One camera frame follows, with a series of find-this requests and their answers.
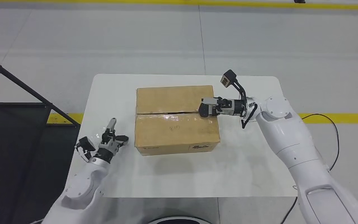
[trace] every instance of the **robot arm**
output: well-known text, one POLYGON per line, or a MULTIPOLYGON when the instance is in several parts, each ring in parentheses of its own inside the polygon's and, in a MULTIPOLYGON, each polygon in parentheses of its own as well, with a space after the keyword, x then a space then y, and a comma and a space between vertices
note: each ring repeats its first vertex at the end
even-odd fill
POLYGON ((75 174, 69 187, 62 192, 60 197, 51 207, 43 220, 43 224, 88 224, 96 223, 95 214, 100 198, 103 196, 103 179, 107 176, 110 162, 119 148, 128 142, 127 136, 116 136, 114 126, 116 119, 109 122, 99 149, 93 157, 90 157, 84 169, 75 174))
MULTIPOLYGON (((221 83, 225 87, 238 84, 231 70, 224 74, 221 83)), ((283 96, 271 96, 265 101, 243 99, 244 90, 237 87, 240 100, 204 98, 200 115, 241 116, 243 128, 249 120, 257 120, 268 145, 296 182, 299 207, 307 223, 358 223, 357 200, 331 177, 329 168, 317 155, 308 128, 288 100, 283 96)))

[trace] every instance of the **yellow tape stripe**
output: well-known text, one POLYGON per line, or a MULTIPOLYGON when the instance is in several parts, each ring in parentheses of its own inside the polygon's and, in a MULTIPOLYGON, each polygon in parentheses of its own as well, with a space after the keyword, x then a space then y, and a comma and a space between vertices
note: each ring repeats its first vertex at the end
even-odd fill
POLYGON ((181 4, 228 7, 270 7, 270 8, 310 8, 320 10, 358 10, 358 4, 306 3, 291 2, 248 2, 220 0, 0 0, 0 2, 31 3, 130 3, 130 4, 181 4))
MULTIPOLYGON (((78 123, 82 123, 83 113, 80 114, 68 114, 72 119, 78 123)), ((49 119, 47 120, 48 124, 71 124, 66 118, 59 114, 50 114, 49 119)))
MULTIPOLYGON (((81 124, 83 114, 68 114, 71 118, 81 124)), ((301 118, 310 114, 299 114, 301 118)), ((324 114, 331 118, 336 124, 358 124, 358 114, 324 114)), ((322 116, 310 116, 304 119, 306 124, 329 124, 331 123, 327 118, 322 116)), ((50 114, 48 124, 70 124, 68 120, 59 114, 50 114)))

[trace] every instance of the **box lid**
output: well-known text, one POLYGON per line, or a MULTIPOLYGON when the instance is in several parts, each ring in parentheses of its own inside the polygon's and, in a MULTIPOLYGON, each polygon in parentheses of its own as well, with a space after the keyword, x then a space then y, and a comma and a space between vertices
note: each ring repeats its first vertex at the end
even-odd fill
POLYGON ((172 146, 220 142, 217 117, 198 113, 137 115, 135 146, 172 146))
POLYGON ((137 89, 137 114, 197 112, 201 99, 214 97, 213 86, 173 86, 137 89))

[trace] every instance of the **black cable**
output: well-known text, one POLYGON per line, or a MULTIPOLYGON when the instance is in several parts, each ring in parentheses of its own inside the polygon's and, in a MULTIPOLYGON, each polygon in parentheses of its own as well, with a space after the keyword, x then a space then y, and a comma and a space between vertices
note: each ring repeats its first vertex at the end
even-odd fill
MULTIPOLYGON (((305 118, 308 118, 308 117, 310 117, 310 116, 315 116, 315 115, 323 116, 323 117, 327 118, 327 119, 333 124, 333 126, 335 127, 335 130, 336 130, 336 135, 337 135, 337 156, 336 156, 336 159, 335 159, 335 161, 333 162, 331 168, 329 168, 329 170, 331 171, 331 170, 334 168, 334 166, 335 166, 335 164, 336 164, 336 162, 337 162, 337 160, 338 160, 338 157, 339 157, 339 155, 340 155, 340 136, 338 135, 338 129, 337 129, 336 124, 333 122, 333 120, 332 120, 331 118, 329 118, 329 117, 323 115, 323 114, 310 114, 310 115, 305 116, 304 118, 302 118, 302 120, 305 119, 305 118)), ((287 217, 288 217, 289 214, 291 213, 292 209, 295 207, 296 202, 297 202, 297 198, 298 198, 298 197, 295 198, 294 203, 292 204, 291 208, 289 209, 289 211, 287 212, 286 216, 285 216, 284 219, 282 220, 281 224, 284 224, 284 222, 286 221, 287 217)))
POLYGON ((254 105, 253 110, 251 111, 251 113, 250 113, 250 115, 248 116, 248 118, 247 118, 245 121, 241 120, 242 129, 244 129, 244 128, 246 127, 246 124, 247 124, 248 121, 252 118, 252 116, 253 116, 253 114, 255 113, 256 109, 257 109, 257 104, 254 105))

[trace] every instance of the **white table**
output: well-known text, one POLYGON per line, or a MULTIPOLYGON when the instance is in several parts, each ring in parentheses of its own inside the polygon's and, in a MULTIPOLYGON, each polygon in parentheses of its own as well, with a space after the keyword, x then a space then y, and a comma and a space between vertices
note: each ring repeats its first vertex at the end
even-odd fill
MULTIPOLYGON (((111 118, 116 134, 129 143, 111 162, 105 196, 112 198, 274 197, 296 196, 293 179, 266 143, 256 122, 241 128, 239 118, 221 115, 221 143, 213 152, 143 157, 134 147, 136 89, 140 87, 212 85, 215 96, 236 99, 221 76, 98 74, 89 93, 78 138, 100 136, 111 118)), ((239 76, 248 96, 282 95, 275 77, 239 76)), ((84 161, 75 152, 69 176, 84 161)))

